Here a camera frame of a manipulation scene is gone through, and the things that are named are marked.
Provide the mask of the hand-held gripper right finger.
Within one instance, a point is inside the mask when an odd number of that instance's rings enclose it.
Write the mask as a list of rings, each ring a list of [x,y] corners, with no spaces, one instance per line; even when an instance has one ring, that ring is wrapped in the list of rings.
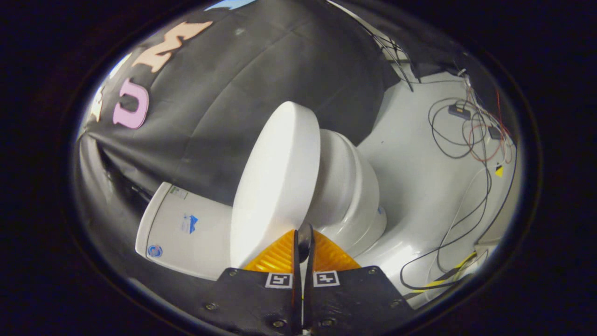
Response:
[[[312,336],[389,336],[414,309],[379,266],[360,266],[324,234],[310,230],[303,328]]]

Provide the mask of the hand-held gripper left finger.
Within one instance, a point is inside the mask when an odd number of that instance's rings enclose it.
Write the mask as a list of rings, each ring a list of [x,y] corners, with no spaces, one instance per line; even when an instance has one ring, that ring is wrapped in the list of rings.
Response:
[[[301,327],[298,232],[283,234],[243,268],[226,268],[205,296],[205,320],[240,336],[294,336]]]

